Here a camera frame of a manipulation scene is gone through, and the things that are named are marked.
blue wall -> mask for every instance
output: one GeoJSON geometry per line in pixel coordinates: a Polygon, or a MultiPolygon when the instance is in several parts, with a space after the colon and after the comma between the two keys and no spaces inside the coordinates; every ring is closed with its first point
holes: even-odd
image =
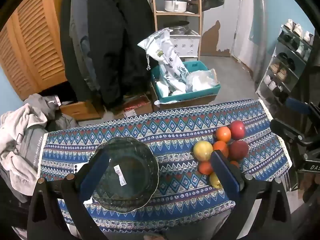
{"type": "MultiPolygon", "coordinates": [[[[265,0],[265,4],[267,13],[268,54],[273,54],[277,43],[277,38],[279,36],[280,27],[282,24],[285,24],[288,19],[292,19],[295,23],[300,23],[303,28],[303,34],[305,31],[309,31],[312,34],[315,33],[315,28],[295,0],[265,0]]],[[[258,44],[260,41],[260,14],[261,11],[259,10],[259,6],[254,5],[250,39],[255,44],[258,44]]]]}
{"type": "Polygon", "coordinates": [[[17,110],[22,104],[0,66],[0,115],[7,111],[17,110]]]}

screw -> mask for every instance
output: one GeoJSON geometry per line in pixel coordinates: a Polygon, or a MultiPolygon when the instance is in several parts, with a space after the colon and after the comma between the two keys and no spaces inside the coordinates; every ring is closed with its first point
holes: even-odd
{"type": "Polygon", "coordinates": [[[70,173],[67,175],[67,180],[72,180],[74,179],[75,175],[73,173],[70,173]]]}
{"type": "Polygon", "coordinates": [[[38,183],[39,183],[39,184],[44,183],[44,177],[39,178],[39,179],[38,179],[38,183]]]}
{"type": "Polygon", "coordinates": [[[246,174],[244,175],[244,177],[245,177],[247,180],[252,180],[252,179],[253,179],[253,176],[252,176],[251,174],[249,174],[249,173],[246,173],[246,174]]]}
{"type": "Polygon", "coordinates": [[[278,178],[278,177],[275,178],[275,182],[278,183],[278,184],[281,184],[281,183],[282,183],[281,179],[278,178]]]}

wooden louvered door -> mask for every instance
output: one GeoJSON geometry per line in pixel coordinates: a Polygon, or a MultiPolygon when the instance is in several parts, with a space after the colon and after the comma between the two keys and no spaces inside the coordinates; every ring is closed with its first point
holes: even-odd
{"type": "Polygon", "coordinates": [[[40,91],[22,59],[13,31],[12,19],[8,20],[0,32],[0,64],[13,89],[22,100],[40,91]]]}
{"type": "Polygon", "coordinates": [[[66,81],[53,0],[23,0],[11,18],[22,57],[40,89],[66,81]]]}

blue patterned tablecloth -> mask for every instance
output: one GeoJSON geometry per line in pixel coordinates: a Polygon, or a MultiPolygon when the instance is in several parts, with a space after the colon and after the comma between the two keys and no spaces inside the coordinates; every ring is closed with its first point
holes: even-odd
{"type": "MultiPolygon", "coordinates": [[[[157,230],[199,221],[232,208],[223,189],[208,184],[197,171],[191,148],[200,140],[211,143],[218,127],[234,120],[245,123],[244,140],[249,153],[240,164],[256,179],[272,180],[292,165],[284,142],[270,131],[272,119],[260,100],[243,100],[211,106],[193,106],[99,125],[50,132],[42,145],[39,176],[62,179],[73,172],[75,163],[87,162],[97,146],[114,136],[132,136],[146,143],[159,163],[159,184],[149,203],[127,214],[108,211],[93,200],[85,204],[103,231],[157,230]]],[[[63,200],[59,205],[66,223],[73,224],[63,200]]]]}

black jacket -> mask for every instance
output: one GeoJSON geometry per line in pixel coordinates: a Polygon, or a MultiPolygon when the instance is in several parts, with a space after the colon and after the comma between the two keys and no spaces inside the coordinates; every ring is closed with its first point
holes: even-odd
{"type": "Polygon", "coordinates": [[[88,0],[93,66],[103,101],[113,107],[124,94],[147,88],[146,52],[137,44],[155,31],[147,0],[88,0]]]}
{"type": "Polygon", "coordinates": [[[61,1],[60,12],[60,43],[65,65],[65,75],[72,89],[76,93],[78,101],[86,101],[92,98],[91,91],[82,78],[69,35],[71,0],[61,1]]]}

